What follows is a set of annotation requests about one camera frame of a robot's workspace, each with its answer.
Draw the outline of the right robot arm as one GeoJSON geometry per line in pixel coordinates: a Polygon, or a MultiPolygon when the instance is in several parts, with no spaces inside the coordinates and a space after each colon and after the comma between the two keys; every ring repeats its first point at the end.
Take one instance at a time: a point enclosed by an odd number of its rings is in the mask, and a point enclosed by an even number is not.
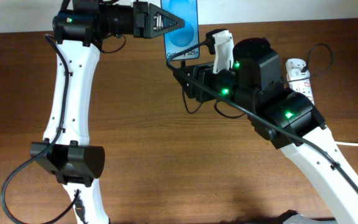
{"type": "Polygon", "coordinates": [[[253,38],[232,45],[224,59],[220,69],[204,63],[172,72],[191,98],[245,113],[255,132],[302,171],[338,223],[358,223],[358,175],[311,100],[284,85],[278,53],[253,38]]]}

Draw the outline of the blue Samsung Galaxy smartphone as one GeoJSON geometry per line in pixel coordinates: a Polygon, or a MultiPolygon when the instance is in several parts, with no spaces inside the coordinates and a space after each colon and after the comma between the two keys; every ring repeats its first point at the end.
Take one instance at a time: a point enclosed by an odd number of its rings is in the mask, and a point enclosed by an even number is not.
{"type": "Polygon", "coordinates": [[[160,3],[162,9],[185,21],[183,28],[164,35],[166,58],[199,44],[197,0],[161,0],[160,3]]]}

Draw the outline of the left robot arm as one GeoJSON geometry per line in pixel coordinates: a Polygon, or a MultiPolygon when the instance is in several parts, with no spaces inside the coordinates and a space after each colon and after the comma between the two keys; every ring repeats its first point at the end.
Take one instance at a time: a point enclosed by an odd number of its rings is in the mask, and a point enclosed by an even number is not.
{"type": "Polygon", "coordinates": [[[53,105],[41,142],[31,158],[68,192],[78,223],[109,223],[99,179],[105,151],[91,146],[88,113],[93,76],[109,37],[152,39],[181,29],[185,21],[149,2],[64,1],[48,41],[57,53],[53,105]]]}

